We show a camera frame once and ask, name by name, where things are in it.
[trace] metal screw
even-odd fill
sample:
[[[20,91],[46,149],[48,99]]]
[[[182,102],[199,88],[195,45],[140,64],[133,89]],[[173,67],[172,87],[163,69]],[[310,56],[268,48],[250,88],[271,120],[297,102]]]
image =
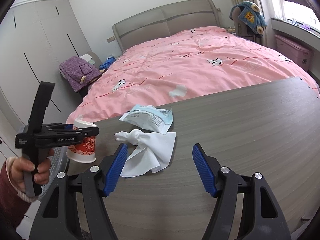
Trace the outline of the metal screw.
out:
[[[228,167],[222,167],[221,168],[221,172],[222,173],[229,173],[230,172],[230,169]]]
[[[65,175],[66,175],[66,174],[62,171],[62,172],[59,172],[59,173],[58,173],[57,177],[58,177],[59,179],[62,179],[62,178],[64,178]]]
[[[97,172],[99,170],[99,166],[92,166],[91,168],[90,168],[90,171],[91,172]]]
[[[257,179],[262,179],[262,174],[261,173],[255,173],[254,176],[257,178]]]

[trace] pink storage box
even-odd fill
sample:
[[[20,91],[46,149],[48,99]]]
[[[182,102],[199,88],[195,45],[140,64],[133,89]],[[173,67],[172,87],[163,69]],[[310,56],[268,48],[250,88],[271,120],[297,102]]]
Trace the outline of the pink storage box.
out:
[[[275,37],[278,51],[307,72],[313,51],[283,36],[275,35]]]

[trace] pink duvet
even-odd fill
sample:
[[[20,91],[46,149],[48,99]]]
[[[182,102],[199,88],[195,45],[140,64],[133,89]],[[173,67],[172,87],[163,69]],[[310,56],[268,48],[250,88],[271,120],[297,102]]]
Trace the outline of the pink duvet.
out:
[[[219,27],[197,28],[128,49],[92,85],[67,122],[80,115],[96,122],[136,104],[160,106],[297,76],[319,95],[315,81],[279,52]]]

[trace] wooden table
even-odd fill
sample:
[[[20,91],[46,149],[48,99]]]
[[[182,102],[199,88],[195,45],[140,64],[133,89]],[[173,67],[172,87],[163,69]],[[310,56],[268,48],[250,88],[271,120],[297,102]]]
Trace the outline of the wooden table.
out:
[[[320,205],[320,99],[300,78],[265,83],[193,98],[172,107],[177,133],[172,160],[158,173],[120,178],[104,199],[119,239],[201,239],[215,199],[206,193],[192,160],[192,147],[205,152],[238,174],[262,173],[294,231],[300,217]],[[115,152],[114,134],[136,128],[117,118],[97,122],[96,157]],[[71,162],[70,175],[91,165]],[[80,223],[88,230],[81,194]],[[238,195],[232,236],[242,210]]]

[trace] red and white cup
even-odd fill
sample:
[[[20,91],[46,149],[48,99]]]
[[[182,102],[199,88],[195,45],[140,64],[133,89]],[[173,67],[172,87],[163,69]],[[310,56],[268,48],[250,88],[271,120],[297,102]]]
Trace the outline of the red and white cup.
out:
[[[94,123],[75,119],[73,129],[95,127]],[[93,163],[95,157],[96,137],[85,137],[80,144],[68,146],[67,157],[79,163]]]

